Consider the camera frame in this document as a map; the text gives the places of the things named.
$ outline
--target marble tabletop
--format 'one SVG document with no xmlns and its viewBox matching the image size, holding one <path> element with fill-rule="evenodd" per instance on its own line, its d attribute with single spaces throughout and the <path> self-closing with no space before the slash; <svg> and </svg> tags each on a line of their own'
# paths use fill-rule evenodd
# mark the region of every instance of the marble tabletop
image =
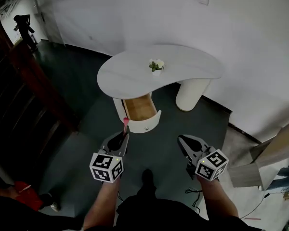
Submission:
<svg viewBox="0 0 289 231">
<path fill-rule="evenodd" d="M 164 61 L 165 68 L 160 76 L 152 74 L 150 59 Z M 132 99 L 182 80 L 218 79 L 223 71 L 223 65 L 203 51 L 179 45 L 153 45 L 110 58 L 100 68 L 97 83 L 110 97 Z"/>
</svg>

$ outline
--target black shoe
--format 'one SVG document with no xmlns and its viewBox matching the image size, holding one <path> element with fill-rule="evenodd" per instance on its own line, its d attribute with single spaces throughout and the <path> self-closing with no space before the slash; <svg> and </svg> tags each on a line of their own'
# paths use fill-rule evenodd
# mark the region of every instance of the black shoe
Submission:
<svg viewBox="0 0 289 231">
<path fill-rule="evenodd" d="M 143 175 L 141 176 L 141 179 L 143 181 L 144 185 L 153 185 L 154 186 L 154 182 L 153 182 L 153 173 L 150 169 L 146 169 L 143 172 Z"/>
</svg>

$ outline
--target wall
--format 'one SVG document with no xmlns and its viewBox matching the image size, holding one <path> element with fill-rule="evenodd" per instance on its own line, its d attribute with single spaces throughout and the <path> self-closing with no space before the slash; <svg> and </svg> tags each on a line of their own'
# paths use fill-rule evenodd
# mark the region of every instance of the wall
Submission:
<svg viewBox="0 0 289 231">
<path fill-rule="evenodd" d="M 52 0 L 66 44 L 109 55 L 158 43 L 206 51 L 224 76 L 205 95 L 264 141 L 289 122 L 289 0 Z"/>
<path fill-rule="evenodd" d="M 42 27 L 39 25 L 38 21 L 36 20 L 34 16 L 34 0 L 20 0 L 17 6 L 12 10 L 10 15 L 3 19 L 1 21 L 7 35 L 11 39 L 13 43 L 19 40 L 20 38 L 20 33 L 19 31 L 14 31 L 14 28 L 16 26 L 16 22 L 14 21 L 14 16 L 15 15 L 24 15 L 24 14 L 29 14 L 31 15 L 30 19 L 30 26 L 32 29 L 35 31 L 33 34 L 36 41 L 39 43 L 41 39 L 47 39 L 45 36 Z"/>
</svg>

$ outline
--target white pot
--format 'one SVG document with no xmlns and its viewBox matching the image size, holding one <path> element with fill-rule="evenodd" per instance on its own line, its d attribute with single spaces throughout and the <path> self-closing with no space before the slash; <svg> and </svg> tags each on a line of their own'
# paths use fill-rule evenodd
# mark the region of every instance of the white pot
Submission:
<svg viewBox="0 0 289 231">
<path fill-rule="evenodd" d="M 152 72 L 152 74 L 154 75 L 154 76 L 159 76 L 160 74 L 161 74 L 161 70 L 155 70 L 154 72 Z"/>
</svg>

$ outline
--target pink object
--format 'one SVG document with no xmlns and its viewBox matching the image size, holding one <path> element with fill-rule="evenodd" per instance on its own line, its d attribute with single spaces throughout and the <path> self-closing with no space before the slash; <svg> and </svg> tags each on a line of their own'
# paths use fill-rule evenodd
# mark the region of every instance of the pink object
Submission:
<svg viewBox="0 0 289 231">
<path fill-rule="evenodd" d="M 129 122 L 130 122 L 130 120 L 127 117 L 123 119 L 123 123 L 124 123 L 123 134 L 126 134 L 127 125 Z"/>
</svg>

